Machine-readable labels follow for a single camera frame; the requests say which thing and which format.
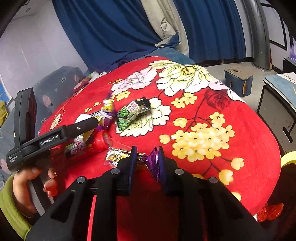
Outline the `green sleeve left forearm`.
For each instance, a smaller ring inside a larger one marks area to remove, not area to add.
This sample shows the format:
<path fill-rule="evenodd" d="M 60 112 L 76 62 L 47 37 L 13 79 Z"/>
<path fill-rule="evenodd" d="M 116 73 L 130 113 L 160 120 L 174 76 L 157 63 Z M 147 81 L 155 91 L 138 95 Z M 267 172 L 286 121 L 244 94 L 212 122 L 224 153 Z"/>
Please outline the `green sleeve left forearm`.
<path fill-rule="evenodd" d="M 1 240 L 25 240 L 32 228 L 15 205 L 13 180 L 11 175 L 1 190 Z"/>

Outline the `left hand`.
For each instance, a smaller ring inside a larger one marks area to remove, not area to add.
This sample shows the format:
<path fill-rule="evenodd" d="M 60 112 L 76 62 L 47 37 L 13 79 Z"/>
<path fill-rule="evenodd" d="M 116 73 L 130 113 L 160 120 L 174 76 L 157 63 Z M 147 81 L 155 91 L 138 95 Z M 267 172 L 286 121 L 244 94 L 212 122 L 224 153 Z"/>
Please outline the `left hand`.
<path fill-rule="evenodd" d="M 13 178 L 13 200 L 17 210 L 28 218 L 33 218 L 37 214 L 37 209 L 32 198 L 32 181 L 41 173 L 42 169 L 29 167 L 20 170 Z M 44 183 L 41 192 L 46 193 L 48 197 L 54 197 L 58 193 L 57 188 L 57 172 L 54 168 L 50 168 L 47 172 L 49 180 Z"/>

